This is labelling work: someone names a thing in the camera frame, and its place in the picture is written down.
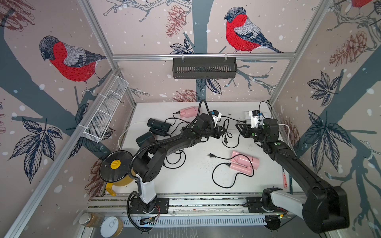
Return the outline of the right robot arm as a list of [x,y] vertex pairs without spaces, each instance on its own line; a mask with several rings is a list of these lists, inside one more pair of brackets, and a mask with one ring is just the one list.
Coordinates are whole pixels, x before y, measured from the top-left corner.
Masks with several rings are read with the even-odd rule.
[[279,125],[275,119],[264,119],[262,126],[236,124],[243,138],[260,143],[264,153],[284,168],[306,195],[305,199],[291,195],[280,188],[263,191],[265,210],[282,208],[302,218],[314,233],[324,233],[348,228],[349,210],[347,193],[340,186],[332,186],[318,177],[279,139]]

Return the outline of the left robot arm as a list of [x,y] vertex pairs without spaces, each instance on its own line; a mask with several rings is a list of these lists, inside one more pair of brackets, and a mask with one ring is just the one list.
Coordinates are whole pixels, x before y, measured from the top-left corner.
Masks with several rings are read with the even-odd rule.
[[128,165],[128,175],[138,185],[137,199],[143,211],[149,213],[156,206],[157,195],[153,181],[169,155],[193,147],[203,138],[219,139],[226,132],[227,129],[217,125],[212,115],[201,114],[176,136],[145,141]]

